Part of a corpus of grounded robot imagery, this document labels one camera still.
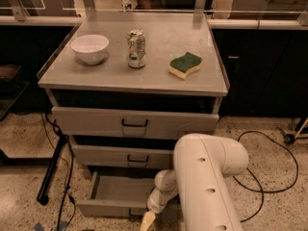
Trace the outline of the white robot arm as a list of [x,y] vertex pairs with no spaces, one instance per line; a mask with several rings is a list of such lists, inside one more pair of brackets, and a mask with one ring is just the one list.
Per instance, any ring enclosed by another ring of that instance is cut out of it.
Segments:
[[186,231],[244,231],[224,178],[243,173],[244,146],[235,140],[188,134],[175,144],[173,168],[159,171],[140,231],[148,231],[167,203],[180,198]]

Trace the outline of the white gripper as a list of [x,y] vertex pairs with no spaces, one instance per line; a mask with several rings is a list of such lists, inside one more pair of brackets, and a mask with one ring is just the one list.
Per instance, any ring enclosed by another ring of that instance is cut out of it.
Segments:
[[160,191],[156,188],[152,190],[147,199],[147,211],[142,218],[140,231],[148,231],[153,224],[156,215],[160,214],[175,196],[175,191]]

